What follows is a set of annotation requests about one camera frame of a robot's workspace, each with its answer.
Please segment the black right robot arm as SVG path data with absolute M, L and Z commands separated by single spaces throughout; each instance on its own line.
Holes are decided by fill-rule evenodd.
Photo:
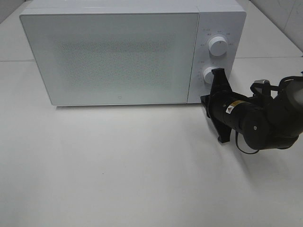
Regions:
M 201 96 L 217 133 L 218 141 L 230 141 L 231 131 L 241 134 L 258 153 L 265 149 L 288 149 L 303 132 L 303 78 L 289 76 L 277 86 L 255 81 L 251 97 L 233 92 L 223 68 L 212 69 L 210 94 Z

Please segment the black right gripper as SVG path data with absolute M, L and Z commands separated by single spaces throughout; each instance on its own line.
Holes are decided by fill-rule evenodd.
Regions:
M 218 141 L 226 143 L 230 141 L 232 129 L 224 122 L 223 113 L 226 110 L 224 105 L 232 89 L 223 68 L 214 69 L 212 73 L 214 79 L 211 92 L 209 95 L 200 96 L 200 100 L 218 133 Z

